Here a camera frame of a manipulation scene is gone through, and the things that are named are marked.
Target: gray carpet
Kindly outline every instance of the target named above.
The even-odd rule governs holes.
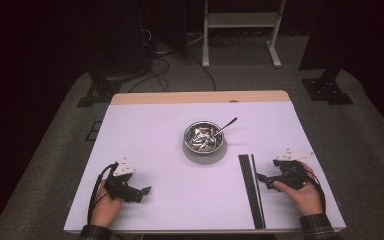
[[[298,71],[305,36],[279,36],[276,48],[283,67],[275,69],[261,38],[242,38],[229,48],[210,48],[210,68],[218,91],[285,90],[316,152],[347,224],[344,239],[384,239],[384,119],[366,97],[360,83],[341,71],[337,83],[354,105],[313,102],[301,78],[321,71]],[[201,57],[200,48],[190,52]],[[206,72],[192,57],[165,57],[170,69],[146,81],[134,92],[212,91]],[[162,72],[165,63],[153,71]],[[126,82],[121,92],[146,76]],[[91,85],[87,73],[68,93],[27,170],[0,217],[1,239],[76,239],[63,226],[93,148],[85,141],[94,121],[102,120],[108,104],[77,108]],[[299,233],[276,236],[301,239]]]

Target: spoon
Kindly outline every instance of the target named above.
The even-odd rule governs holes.
[[[238,120],[238,118],[234,118],[232,121],[230,121],[228,124],[226,124],[226,126],[224,126],[224,127],[222,127],[221,129],[220,129],[220,131],[218,131],[216,134],[214,134],[214,136],[212,136],[212,137],[215,137],[215,136],[217,136],[217,135],[219,135],[227,126],[229,126],[230,124],[232,124],[232,123],[234,123],[234,122],[236,122],[236,120]]]
[[[229,126],[230,124],[234,123],[236,120],[238,120],[237,117],[235,117],[234,119],[232,119],[232,121],[230,121],[228,124],[226,124],[226,126],[220,128],[220,131],[218,131],[216,134],[214,134],[213,136],[211,136],[210,138],[214,139],[217,135],[219,135],[227,126]],[[198,151],[201,151],[202,149],[204,149],[207,145],[208,145],[208,140],[210,138],[207,138],[207,140],[205,140],[205,142],[201,145],[201,147],[198,149]]]

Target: sleeve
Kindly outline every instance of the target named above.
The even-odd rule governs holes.
[[[80,233],[79,240],[110,240],[112,231],[108,228],[85,225]]]
[[[337,240],[326,214],[309,215],[300,218],[305,240]]]

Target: table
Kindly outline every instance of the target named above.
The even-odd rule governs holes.
[[[183,132],[193,122],[219,125],[227,150],[212,164],[188,157]],[[253,154],[256,169],[279,175],[272,160],[286,148],[312,152],[284,91],[231,91],[117,94],[108,107],[95,146],[64,227],[79,233],[86,224],[90,195],[101,171],[126,157],[136,169],[129,185],[152,186],[141,203],[126,203],[110,227],[116,233],[279,233],[299,231],[299,212],[283,193],[259,184],[266,227],[255,229],[238,161]],[[313,168],[336,230],[345,228],[316,156],[302,160]]]

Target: wooden table edge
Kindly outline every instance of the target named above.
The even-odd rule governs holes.
[[[283,90],[118,93],[113,96],[111,105],[283,101],[290,101],[288,93]]]

